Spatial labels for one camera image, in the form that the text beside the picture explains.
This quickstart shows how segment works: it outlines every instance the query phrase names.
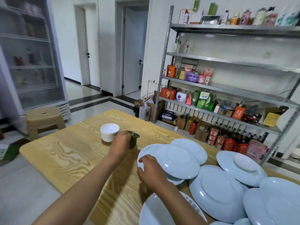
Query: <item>purple package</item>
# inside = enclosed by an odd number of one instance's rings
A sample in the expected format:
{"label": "purple package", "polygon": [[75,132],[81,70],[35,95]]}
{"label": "purple package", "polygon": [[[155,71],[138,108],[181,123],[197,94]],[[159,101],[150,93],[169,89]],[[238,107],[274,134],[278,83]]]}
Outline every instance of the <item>purple package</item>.
{"label": "purple package", "polygon": [[198,83],[199,75],[194,72],[186,71],[183,80],[193,82],[193,83]]}

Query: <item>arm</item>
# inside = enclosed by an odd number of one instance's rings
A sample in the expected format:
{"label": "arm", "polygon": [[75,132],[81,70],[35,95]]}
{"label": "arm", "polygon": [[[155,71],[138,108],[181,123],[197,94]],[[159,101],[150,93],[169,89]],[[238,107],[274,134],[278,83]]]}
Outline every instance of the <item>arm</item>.
{"label": "arm", "polygon": [[130,138],[128,132],[119,132],[100,163],[58,198],[33,224],[83,224],[105,182],[127,155]]}
{"label": "arm", "polygon": [[181,195],[177,187],[169,182],[156,158],[145,155],[139,162],[144,163],[144,170],[138,168],[140,180],[155,192],[168,209],[176,225],[206,225],[205,220]]}

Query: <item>stack of bowls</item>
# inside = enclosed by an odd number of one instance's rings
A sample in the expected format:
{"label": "stack of bowls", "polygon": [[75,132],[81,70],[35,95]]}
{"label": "stack of bowls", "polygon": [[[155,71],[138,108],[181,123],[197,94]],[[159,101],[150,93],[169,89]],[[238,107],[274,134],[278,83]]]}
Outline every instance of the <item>stack of bowls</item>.
{"label": "stack of bowls", "polygon": [[113,123],[107,123],[101,126],[101,139],[105,142],[112,142],[118,134],[120,127]]}

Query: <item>yellow box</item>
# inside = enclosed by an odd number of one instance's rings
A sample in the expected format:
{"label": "yellow box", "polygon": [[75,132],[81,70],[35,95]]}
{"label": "yellow box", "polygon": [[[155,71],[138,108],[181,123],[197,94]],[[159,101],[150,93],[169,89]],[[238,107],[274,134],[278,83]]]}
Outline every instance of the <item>yellow box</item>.
{"label": "yellow box", "polygon": [[268,113],[264,119],[264,125],[275,126],[281,115],[275,113]]}
{"label": "yellow box", "polygon": [[179,79],[183,80],[184,76],[185,76],[185,71],[181,70],[180,75],[179,75]]}

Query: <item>green box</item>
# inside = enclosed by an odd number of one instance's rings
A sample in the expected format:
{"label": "green box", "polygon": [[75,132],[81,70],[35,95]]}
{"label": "green box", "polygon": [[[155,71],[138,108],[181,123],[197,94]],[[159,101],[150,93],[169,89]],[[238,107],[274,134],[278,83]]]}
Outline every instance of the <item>green box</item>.
{"label": "green box", "polygon": [[208,15],[215,16],[217,14],[217,10],[218,10],[218,5],[215,2],[211,3],[209,7]]}

